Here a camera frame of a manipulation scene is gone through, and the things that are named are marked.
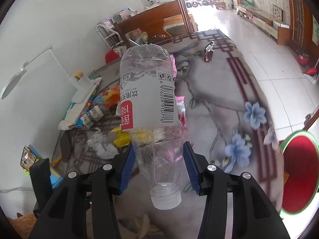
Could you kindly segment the red bag by shelf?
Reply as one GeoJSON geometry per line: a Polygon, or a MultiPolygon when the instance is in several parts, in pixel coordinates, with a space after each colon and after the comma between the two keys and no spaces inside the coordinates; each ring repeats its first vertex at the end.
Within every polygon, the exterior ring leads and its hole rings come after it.
{"type": "Polygon", "coordinates": [[[112,49],[110,51],[108,51],[106,54],[105,54],[105,63],[108,64],[110,62],[113,62],[119,58],[121,58],[122,56],[122,52],[121,50],[119,49],[112,49]]]}

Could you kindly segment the white cardboard stack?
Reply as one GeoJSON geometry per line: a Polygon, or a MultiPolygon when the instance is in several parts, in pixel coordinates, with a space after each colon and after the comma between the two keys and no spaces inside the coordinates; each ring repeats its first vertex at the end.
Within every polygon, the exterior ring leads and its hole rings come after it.
{"type": "Polygon", "coordinates": [[[81,117],[89,111],[102,77],[90,79],[84,75],[78,81],[75,80],[75,77],[72,77],[70,80],[75,85],[77,91],[71,99],[65,116],[58,125],[60,131],[68,131],[75,127],[83,126],[81,117]]]}

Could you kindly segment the orange snack bag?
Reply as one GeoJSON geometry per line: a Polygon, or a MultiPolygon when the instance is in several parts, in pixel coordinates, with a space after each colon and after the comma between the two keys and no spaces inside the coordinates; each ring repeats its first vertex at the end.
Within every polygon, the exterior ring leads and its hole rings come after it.
{"type": "Polygon", "coordinates": [[[119,86],[113,87],[104,91],[102,93],[103,99],[103,106],[106,109],[112,108],[117,106],[118,102],[120,101],[120,88],[119,86]]]}

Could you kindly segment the crumpled grey paper ball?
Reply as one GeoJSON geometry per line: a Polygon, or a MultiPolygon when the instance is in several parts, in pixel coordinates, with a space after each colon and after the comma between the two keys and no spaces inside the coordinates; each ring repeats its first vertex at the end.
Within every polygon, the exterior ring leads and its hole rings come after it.
{"type": "Polygon", "coordinates": [[[87,146],[103,160],[113,159],[118,154],[118,149],[113,143],[108,142],[107,136],[99,128],[96,128],[96,132],[87,141],[87,146]]]}

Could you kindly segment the white metal book shelf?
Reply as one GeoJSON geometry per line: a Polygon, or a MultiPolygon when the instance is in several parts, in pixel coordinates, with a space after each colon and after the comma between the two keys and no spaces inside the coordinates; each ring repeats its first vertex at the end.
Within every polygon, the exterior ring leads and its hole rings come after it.
{"type": "Polygon", "coordinates": [[[115,30],[104,24],[97,24],[96,31],[109,49],[121,46],[121,44],[123,43],[123,40],[121,39],[119,34],[115,30]]]}

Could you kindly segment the yellow snack bag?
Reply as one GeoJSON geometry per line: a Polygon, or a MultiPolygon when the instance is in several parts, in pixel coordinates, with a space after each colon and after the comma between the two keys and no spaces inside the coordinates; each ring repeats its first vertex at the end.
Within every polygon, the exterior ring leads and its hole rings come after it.
{"type": "Polygon", "coordinates": [[[111,134],[116,136],[112,143],[117,148],[128,146],[131,142],[130,134],[128,132],[123,132],[119,126],[113,128],[111,134]]]}

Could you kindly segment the clear plastic water bottle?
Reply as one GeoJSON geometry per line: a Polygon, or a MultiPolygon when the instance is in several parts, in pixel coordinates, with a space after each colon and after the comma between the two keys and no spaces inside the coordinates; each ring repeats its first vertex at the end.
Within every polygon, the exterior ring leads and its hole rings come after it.
{"type": "Polygon", "coordinates": [[[183,131],[178,118],[170,55],[159,45],[127,49],[120,62],[121,129],[128,132],[153,206],[176,208],[183,162],[183,131]]]}

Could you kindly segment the white desk lamp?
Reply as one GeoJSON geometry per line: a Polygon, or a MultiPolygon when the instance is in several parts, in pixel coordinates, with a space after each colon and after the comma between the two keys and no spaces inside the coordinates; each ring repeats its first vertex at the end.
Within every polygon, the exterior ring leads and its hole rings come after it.
{"type": "Polygon", "coordinates": [[[36,80],[34,81],[35,85],[40,88],[51,85],[54,89],[57,89],[61,83],[65,82],[66,88],[72,86],[75,89],[75,93],[77,91],[75,85],[70,80],[74,74],[69,75],[66,72],[57,57],[54,55],[53,46],[49,44],[36,53],[32,59],[24,62],[20,66],[19,71],[7,81],[1,90],[1,100],[4,100],[14,90],[20,80],[24,78],[25,74],[31,75],[32,73],[34,73],[36,77],[36,80]],[[43,64],[43,70],[40,69],[40,66],[34,69],[31,68],[33,62],[45,53],[49,53],[53,57],[52,60],[49,60],[48,65],[43,64]]]}

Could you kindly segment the pink snack bag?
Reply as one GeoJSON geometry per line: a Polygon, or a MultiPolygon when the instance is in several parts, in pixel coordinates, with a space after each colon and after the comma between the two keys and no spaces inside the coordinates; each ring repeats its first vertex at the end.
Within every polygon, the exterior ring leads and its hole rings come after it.
{"type": "MultiPolygon", "coordinates": [[[[173,55],[170,55],[170,60],[172,63],[173,77],[175,79],[177,77],[177,68],[176,68],[176,64],[175,64],[175,57],[173,55]]],[[[186,132],[187,120],[186,120],[186,109],[185,109],[185,103],[184,103],[184,96],[175,96],[175,99],[176,99],[180,127],[181,127],[183,132],[186,132]]]]}

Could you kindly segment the wooden bed frame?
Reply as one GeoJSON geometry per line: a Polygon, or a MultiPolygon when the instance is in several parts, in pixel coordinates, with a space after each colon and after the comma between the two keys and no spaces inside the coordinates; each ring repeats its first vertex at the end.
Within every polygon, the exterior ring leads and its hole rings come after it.
{"type": "Polygon", "coordinates": [[[174,0],[164,3],[152,9],[148,9],[120,23],[114,23],[114,28],[122,38],[127,48],[133,47],[133,43],[126,36],[127,33],[140,29],[148,34],[149,44],[156,35],[164,35],[165,38],[171,38],[171,35],[164,30],[164,20],[167,18],[181,16],[183,19],[185,31],[187,34],[195,32],[192,27],[190,17],[185,5],[185,0],[174,0]]]}

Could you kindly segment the shiny brown snack wrapper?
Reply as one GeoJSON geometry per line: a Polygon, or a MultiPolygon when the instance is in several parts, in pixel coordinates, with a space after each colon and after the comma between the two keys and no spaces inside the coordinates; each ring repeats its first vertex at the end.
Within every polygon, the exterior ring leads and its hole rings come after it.
{"type": "Polygon", "coordinates": [[[205,48],[204,48],[204,61],[206,63],[210,63],[214,54],[214,48],[217,45],[217,42],[213,41],[210,42],[205,48]]]}

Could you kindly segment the red dustpan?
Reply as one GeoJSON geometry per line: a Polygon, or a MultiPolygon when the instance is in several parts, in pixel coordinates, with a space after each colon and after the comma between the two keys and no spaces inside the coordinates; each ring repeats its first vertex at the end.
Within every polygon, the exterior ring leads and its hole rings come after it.
{"type": "Polygon", "coordinates": [[[310,68],[309,70],[305,71],[305,74],[309,75],[309,76],[315,76],[318,74],[318,70],[316,69],[316,67],[310,68]]]}

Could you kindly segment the yellow topped white bottle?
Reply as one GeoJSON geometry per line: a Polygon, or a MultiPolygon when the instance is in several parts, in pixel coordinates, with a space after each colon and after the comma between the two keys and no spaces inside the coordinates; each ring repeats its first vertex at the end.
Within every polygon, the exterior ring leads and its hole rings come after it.
{"type": "Polygon", "coordinates": [[[77,72],[74,73],[73,79],[75,81],[79,81],[83,76],[84,76],[83,72],[77,71],[77,72]]]}

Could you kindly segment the low wooden tv cabinet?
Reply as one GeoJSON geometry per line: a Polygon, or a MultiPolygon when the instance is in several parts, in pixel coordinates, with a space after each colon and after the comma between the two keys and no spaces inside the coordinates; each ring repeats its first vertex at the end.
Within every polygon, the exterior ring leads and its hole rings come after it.
{"type": "Polygon", "coordinates": [[[257,7],[240,4],[236,11],[241,17],[265,32],[268,37],[274,38],[278,45],[288,45],[290,39],[289,25],[276,21],[273,15],[257,7]]]}

